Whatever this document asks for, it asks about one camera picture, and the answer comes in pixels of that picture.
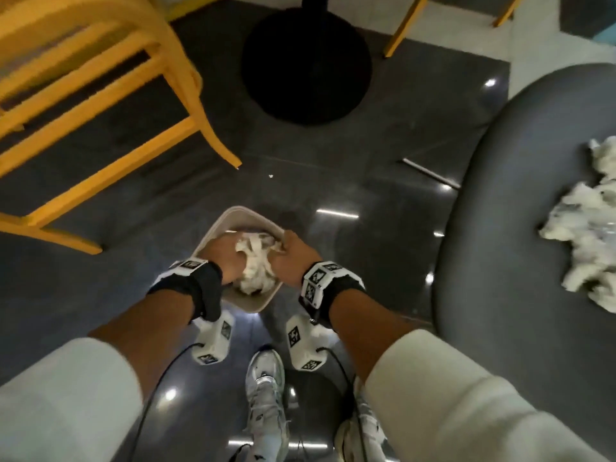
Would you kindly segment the person's left forearm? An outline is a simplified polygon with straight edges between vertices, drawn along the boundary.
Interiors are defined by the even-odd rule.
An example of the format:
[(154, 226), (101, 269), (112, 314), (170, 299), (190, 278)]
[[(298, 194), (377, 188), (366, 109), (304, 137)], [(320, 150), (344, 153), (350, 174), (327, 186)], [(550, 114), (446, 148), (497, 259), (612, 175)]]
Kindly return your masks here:
[(111, 462), (193, 316), (188, 295), (146, 295), (0, 387), (0, 462)]

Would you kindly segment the person's left hand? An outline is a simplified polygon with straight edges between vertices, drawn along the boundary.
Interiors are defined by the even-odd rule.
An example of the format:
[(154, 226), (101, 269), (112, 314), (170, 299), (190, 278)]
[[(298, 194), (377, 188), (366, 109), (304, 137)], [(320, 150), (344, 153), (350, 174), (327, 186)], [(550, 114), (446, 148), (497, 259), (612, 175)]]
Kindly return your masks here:
[(243, 232), (224, 233), (206, 243), (196, 257), (215, 263), (222, 272), (221, 284), (226, 286), (242, 278), (246, 268), (246, 254), (236, 250), (236, 245), (244, 237)]

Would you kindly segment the person's right forearm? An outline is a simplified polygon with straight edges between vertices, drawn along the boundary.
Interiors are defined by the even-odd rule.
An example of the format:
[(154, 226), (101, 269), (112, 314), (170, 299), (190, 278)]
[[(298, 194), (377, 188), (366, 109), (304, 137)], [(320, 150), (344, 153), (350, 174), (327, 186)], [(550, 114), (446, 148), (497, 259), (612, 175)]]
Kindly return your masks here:
[(338, 294), (329, 317), (401, 462), (609, 462), (507, 380), (365, 293)]

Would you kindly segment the black round table pedestal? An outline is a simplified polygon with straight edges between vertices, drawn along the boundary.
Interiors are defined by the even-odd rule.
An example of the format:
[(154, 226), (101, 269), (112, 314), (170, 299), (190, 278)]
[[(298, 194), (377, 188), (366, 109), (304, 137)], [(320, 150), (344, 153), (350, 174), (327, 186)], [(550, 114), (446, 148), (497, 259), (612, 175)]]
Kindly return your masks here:
[(270, 14), (250, 32), (241, 74), (262, 110), (297, 125), (323, 125), (349, 115), (372, 79), (365, 39), (328, 10), (328, 0)]

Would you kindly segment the person's right hand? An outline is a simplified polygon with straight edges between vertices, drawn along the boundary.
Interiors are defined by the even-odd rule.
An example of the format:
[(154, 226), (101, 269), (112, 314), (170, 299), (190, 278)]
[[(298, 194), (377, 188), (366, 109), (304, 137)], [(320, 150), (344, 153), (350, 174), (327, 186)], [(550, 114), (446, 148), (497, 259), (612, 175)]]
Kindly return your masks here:
[[(268, 259), (274, 274), (274, 252), (269, 252)], [(290, 254), (290, 267), (292, 268), (292, 286), (301, 289), (303, 278), (313, 264), (323, 260), (322, 256), (292, 231), (292, 245)]]

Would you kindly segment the beige waste bin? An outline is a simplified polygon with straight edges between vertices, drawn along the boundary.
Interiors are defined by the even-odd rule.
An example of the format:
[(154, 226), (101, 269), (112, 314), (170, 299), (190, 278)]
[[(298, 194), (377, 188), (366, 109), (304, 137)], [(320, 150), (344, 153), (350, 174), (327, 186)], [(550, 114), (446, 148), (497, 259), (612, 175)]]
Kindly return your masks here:
[[(243, 206), (232, 206), (225, 210), (213, 223), (192, 255), (196, 256), (213, 238), (226, 232), (237, 231), (268, 233), (278, 241), (282, 240), (284, 234), (284, 230), (280, 226), (257, 212)], [(282, 283), (277, 281), (271, 289), (258, 295), (246, 295), (236, 287), (228, 285), (224, 287), (222, 300), (246, 313), (259, 313), (270, 303), (281, 285)]]

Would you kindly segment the large white crumpled tissue pile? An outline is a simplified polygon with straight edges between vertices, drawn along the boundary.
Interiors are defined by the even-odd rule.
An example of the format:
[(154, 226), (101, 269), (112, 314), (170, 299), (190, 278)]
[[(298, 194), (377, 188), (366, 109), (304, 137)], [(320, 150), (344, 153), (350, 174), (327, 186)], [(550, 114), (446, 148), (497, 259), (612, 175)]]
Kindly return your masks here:
[(562, 287), (571, 293), (585, 288), (592, 302), (616, 315), (616, 180), (575, 185), (550, 211), (539, 235), (571, 247)]

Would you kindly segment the person's right white sneaker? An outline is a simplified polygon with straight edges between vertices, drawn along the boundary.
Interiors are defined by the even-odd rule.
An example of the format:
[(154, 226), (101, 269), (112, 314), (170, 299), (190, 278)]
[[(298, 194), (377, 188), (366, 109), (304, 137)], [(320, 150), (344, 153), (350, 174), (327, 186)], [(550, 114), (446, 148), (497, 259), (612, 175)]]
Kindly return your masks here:
[(334, 438), (338, 462), (387, 462), (382, 448), (386, 436), (365, 398), (358, 376), (354, 377), (353, 396), (357, 406), (352, 416), (338, 427)]

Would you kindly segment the person's white sneaker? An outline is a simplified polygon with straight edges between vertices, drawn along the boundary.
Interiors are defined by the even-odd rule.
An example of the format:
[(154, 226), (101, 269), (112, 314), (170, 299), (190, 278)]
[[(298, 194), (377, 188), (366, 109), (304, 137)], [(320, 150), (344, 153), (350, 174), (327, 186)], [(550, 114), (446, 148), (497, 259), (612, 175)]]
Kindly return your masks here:
[(277, 351), (267, 344), (251, 358), (245, 377), (249, 406), (247, 429), (252, 437), (252, 462), (284, 462), (289, 428), (283, 402), (285, 369)]
[(353, 396), (357, 406), (352, 416), (338, 427), (334, 438), (338, 462), (387, 462), (382, 448), (386, 436), (365, 398), (358, 376), (354, 377)]

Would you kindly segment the person's left white sneaker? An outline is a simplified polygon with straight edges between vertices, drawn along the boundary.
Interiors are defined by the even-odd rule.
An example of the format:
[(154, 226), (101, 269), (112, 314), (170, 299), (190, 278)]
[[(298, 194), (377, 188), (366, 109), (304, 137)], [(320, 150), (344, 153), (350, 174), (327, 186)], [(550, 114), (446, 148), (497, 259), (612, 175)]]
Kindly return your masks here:
[(252, 462), (284, 462), (289, 428), (283, 402), (285, 369), (277, 351), (267, 344), (251, 358), (245, 377), (249, 406), (247, 429), (252, 437)]

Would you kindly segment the white tissue wad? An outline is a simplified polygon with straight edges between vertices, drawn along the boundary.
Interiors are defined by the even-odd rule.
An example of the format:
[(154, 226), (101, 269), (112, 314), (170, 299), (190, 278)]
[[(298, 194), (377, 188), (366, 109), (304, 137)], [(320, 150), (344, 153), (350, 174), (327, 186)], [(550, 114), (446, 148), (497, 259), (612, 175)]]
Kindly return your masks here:
[(278, 251), (281, 242), (266, 232), (245, 233), (243, 251), (247, 256), (242, 278), (233, 286), (244, 295), (261, 295), (270, 292), (278, 283), (268, 259), (269, 252)]

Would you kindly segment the small white crumpled tissue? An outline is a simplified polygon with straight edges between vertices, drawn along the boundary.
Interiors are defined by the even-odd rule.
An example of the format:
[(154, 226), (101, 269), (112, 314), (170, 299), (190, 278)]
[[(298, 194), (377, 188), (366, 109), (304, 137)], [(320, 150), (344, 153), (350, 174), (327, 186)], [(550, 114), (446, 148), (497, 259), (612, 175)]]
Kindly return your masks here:
[(593, 168), (603, 176), (601, 182), (616, 181), (616, 136), (610, 136), (602, 142), (591, 139), (588, 147)]

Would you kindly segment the yellow wooden chair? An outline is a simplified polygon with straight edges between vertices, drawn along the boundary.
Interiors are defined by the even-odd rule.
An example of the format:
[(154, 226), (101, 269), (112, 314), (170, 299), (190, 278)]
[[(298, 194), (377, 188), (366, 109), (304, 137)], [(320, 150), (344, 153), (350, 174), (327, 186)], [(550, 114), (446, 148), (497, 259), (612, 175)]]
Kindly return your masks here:
[(0, 178), (159, 76), (165, 78), (188, 117), (30, 214), (17, 217), (0, 212), (0, 233), (97, 255), (103, 251), (100, 245), (49, 225), (196, 132), (232, 167), (239, 169), (242, 165), (240, 158), (220, 141), (206, 117), (200, 99), (200, 74), (173, 29), (149, 0), (19, 0), (5, 7), (0, 13), (0, 66), (14, 60), (25, 62), (0, 78), (0, 102), (106, 39), (113, 43), (101, 53), (10, 110), (0, 107), (0, 139), (19, 131), (28, 121), (134, 55), (146, 52), (149, 59), (0, 153)]
[[(396, 29), (395, 33), (391, 35), (388, 43), (386, 44), (386, 46), (384, 47), (384, 50), (382, 51), (382, 56), (385, 59), (390, 58), (394, 54), (394, 52), (397, 50), (398, 46), (404, 39), (405, 34), (409, 30), (410, 26), (412, 25), (413, 22), (416, 21), (418, 16), (427, 6), (428, 1), (429, 0), (414, 0), (413, 1), (411, 7), (408, 9), (407, 13), (405, 14), (404, 19), (398, 25), (398, 28)], [(500, 15), (497, 16), (496, 19), (492, 21), (491, 23), (492, 28), (497, 29), (501, 25), (503, 25), (506, 21), (508, 21), (513, 16), (514, 11), (519, 6), (521, 1), (522, 0), (510, 0), (510, 3), (507, 5), (506, 9), (504, 9), (504, 11), (502, 11)]]

